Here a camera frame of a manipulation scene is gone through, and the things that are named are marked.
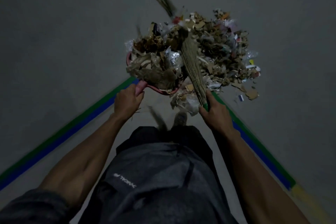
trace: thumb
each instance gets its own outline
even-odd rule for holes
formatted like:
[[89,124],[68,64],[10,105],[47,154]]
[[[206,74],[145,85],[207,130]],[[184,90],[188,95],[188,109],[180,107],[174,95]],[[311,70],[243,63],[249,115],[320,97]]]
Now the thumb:
[[204,109],[204,107],[200,106],[198,111],[199,111],[199,114],[203,117],[204,120],[208,118],[208,112],[207,112],[207,110]]
[[136,101],[137,101],[138,104],[141,103],[141,101],[142,101],[143,98],[144,98],[144,95],[145,95],[145,92],[142,92],[140,95],[138,95],[138,96],[136,97]]

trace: gray t-shirt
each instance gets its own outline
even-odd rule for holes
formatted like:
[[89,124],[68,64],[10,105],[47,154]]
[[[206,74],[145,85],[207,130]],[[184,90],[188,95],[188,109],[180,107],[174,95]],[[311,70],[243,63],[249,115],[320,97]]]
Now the gray t-shirt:
[[[187,147],[132,147],[113,159],[95,189],[101,204],[96,222],[237,223],[219,186],[207,164]],[[62,197],[36,189],[9,203],[0,223],[66,223],[73,212]]]

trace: black pants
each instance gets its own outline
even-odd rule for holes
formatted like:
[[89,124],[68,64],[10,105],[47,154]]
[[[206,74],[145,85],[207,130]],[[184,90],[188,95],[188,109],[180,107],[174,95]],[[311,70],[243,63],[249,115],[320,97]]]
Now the black pants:
[[204,140],[203,136],[194,126],[175,126],[170,131],[159,131],[155,127],[139,127],[133,131],[130,138],[117,147],[117,155],[123,150],[134,146],[147,143],[174,142],[183,146],[187,146],[194,151],[213,171],[218,183],[221,195],[226,207],[229,205],[224,190],[219,181],[215,164],[212,158],[212,150]]

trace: person's left hand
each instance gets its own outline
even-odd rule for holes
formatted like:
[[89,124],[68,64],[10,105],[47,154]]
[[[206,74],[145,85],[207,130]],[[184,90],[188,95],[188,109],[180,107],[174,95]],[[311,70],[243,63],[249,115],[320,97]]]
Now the person's left hand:
[[137,97],[135,96],[135,84],[121,90],[115,97],[114,115],[126,122],[138,110],[144,94],[142,92]]

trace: pink dustpan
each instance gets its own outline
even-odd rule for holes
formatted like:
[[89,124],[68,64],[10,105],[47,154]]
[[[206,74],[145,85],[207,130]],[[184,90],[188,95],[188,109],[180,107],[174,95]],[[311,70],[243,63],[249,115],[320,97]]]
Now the pink dustpan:
[[[131,64],[131,62],[132,62],[132,60],[131,60],[131,52],[128,52],[127,56],[126,56],[126,64],[129,65],[129,64]],[[135,88],[135,96],[138,96],[139,94],[141,94],[146,87],[149,87],[152,90],[154,90],[157,93],[160,93],[162,95],[171,95],[171,94],[176,93],[176,91],[179,90],[179,88],[175,88],[172,92],[170,92],[170,94],[168,94],[166,91],[159,90],[158,88],[156,88],[154,86],[151,86],[151,85],[148,85],[147,82],[141,80],[141,81],[138,82],[138,84],[137,84],[137,86]]]

